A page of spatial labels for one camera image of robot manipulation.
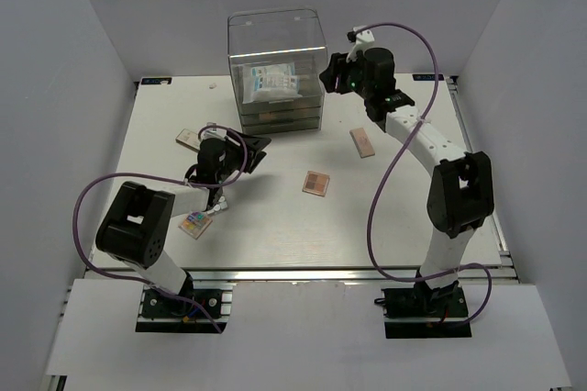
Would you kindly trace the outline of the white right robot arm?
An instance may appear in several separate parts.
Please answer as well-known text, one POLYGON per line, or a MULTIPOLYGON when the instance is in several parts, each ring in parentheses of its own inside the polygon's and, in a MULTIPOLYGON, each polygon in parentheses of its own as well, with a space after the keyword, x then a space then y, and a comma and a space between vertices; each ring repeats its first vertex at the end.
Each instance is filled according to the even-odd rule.
POLYGON ((368 118, 402 142, 430 176, 426 212, 432 235, 415 279, 415 308, 433 317, 458 286, 464 252, 494 210, 489 156, 469 152, 426 122, 415 101, 394 78, 393 54, 384 48, 361 50, 354 60, 331 55, 320 81, 329 93, 359 95, 368 118))

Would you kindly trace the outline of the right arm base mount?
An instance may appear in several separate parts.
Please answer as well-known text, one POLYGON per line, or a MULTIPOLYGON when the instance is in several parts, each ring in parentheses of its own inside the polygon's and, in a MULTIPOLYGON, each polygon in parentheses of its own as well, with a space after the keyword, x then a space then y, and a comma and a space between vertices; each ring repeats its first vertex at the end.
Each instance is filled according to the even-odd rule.
POLYGON ((373 300, 383 311, 385 338, 388 340, 468 339, 471 324, 463 289, 428 305, 414 287, 386 288, 373 300))

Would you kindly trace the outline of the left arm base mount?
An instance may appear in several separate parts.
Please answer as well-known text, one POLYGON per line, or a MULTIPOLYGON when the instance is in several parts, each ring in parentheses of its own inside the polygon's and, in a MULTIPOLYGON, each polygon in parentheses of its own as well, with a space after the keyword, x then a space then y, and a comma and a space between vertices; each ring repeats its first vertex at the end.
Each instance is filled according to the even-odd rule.
POLYGON ((144 288, 135 325, 137 333, 220 334, 227 326, 232 291, 196 287, 191 303, 170 299, 144 288))

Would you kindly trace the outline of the clear smoky makeup organizer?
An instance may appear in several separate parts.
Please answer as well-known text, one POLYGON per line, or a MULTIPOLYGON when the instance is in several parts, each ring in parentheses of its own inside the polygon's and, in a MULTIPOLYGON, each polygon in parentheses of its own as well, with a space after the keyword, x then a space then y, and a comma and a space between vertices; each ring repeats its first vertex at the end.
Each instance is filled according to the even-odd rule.
POLYGON ((227 57, 242 132, 319 130, 327 43, 310 7, 242 11, 227 19, 227 57))

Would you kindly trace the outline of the white cotton pad pack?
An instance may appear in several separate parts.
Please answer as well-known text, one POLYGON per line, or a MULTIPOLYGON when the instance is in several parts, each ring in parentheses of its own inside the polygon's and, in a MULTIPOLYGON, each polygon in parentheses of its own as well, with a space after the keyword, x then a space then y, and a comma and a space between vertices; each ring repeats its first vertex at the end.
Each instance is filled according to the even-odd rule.
POLYGON ((295 74, 292 64, 283 63, 268 66, 273 66, 277 70, 277 73, 270 75, 264 83, 275 91, 275 97, 272 99, 301 96, 299 94, 299 77, 295 74))

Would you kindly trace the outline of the white puffy cotton pad bag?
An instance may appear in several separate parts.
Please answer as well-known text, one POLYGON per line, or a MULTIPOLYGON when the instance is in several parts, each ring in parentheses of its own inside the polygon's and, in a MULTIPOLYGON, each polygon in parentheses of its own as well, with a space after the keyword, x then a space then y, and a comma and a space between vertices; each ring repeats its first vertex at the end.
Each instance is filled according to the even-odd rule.
POLYGON ((244 65, 242 67, 242 102, 251 104, 274 98, 275 91, 264 84, 265 80, 274 73, 277 73, 277 70, 273 66, 244 65))

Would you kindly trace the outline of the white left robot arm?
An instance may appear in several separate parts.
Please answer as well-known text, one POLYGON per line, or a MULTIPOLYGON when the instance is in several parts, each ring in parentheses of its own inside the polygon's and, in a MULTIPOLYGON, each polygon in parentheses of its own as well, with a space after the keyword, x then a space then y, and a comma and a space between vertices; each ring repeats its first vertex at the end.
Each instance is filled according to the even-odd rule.
POLYGON ((162 305, 173 316, 188 314, 194 305, 191 277, 165 252, 172 218, 205 214, 219 204, 222 185, 233 173, 252 173, 266 156, 271 140, 228 131, 203 139, 196 163, 183 181, 150 189, 124 182, 96 233, 97 250, 132 268, 150 285, 164 290, 162 305))

